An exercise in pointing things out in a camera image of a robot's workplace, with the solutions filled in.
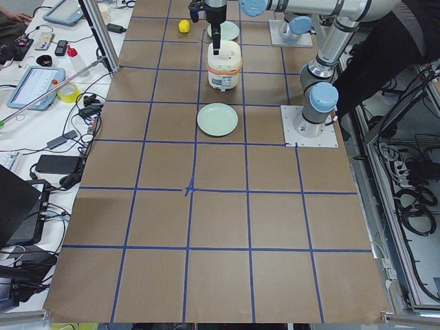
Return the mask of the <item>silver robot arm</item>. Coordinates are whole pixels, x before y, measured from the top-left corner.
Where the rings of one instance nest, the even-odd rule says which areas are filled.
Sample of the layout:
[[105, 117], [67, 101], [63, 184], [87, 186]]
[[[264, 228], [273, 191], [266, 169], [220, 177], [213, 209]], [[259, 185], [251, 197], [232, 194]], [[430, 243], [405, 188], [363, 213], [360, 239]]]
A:
[[308, 138], [321, 134], [327, 116], [335, 109], [338, 92], [330, 83], [334, 67], [362, 21], [374, 21], [388, 14], [396, 1], [242, 1], [242, 11], [250, 17], [266, 10], [334, 17], [324, 44], [314, 60], [300, 73], [305, 95], [302, 112], [293, 119], [295, 130]]
[[[240, 1], [240, 8], [249, 17], [256, 17], [266, 10], [272, 10], [272, 1]], [[227, 1], [191, 1], [188, 5], [193, 23], [199, 20], [199, 12], [205, 12], [205, 18], [211, 26], [213, 54], [218, 55], [221, 48], [221, 24], [226, 21]], [[298, 16], [287, 20], [287, 1], [279, 1], [273, 9], [285, 13], [286, 35], [302, 35], [311, 29], [311, 18]]]

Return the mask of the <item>green plate near arm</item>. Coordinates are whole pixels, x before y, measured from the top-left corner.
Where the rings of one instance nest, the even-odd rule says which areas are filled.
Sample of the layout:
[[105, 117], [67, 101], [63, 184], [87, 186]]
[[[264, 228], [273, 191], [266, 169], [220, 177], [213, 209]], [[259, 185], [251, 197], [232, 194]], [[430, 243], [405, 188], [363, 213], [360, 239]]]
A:
[[204, 106], [197, 114], [197, 125], [206, 134], [221, 137], [235, 130], [239, 121], [236, 111], [223, 103]]
[[238, 38], [240, 29], [236, 23], [225, 21], [221, 24], [221, 40], [233, 41]]

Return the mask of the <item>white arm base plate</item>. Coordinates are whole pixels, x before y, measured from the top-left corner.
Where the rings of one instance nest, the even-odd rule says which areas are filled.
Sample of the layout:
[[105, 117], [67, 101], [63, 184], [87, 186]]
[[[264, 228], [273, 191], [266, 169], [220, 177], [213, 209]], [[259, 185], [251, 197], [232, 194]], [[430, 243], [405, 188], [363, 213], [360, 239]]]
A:
[[313, 41], [309, 32], [294, 34], [290, 30], [289, 24], [284, 20], [269, 20], [269, 32], [271, 44], [274, 47], [313, 47]]
[[320, 124], [312, 124], [303, 118], [303, 106], [282, 105], [281, 119], [285, 146], [338, 148], [331, 115]]

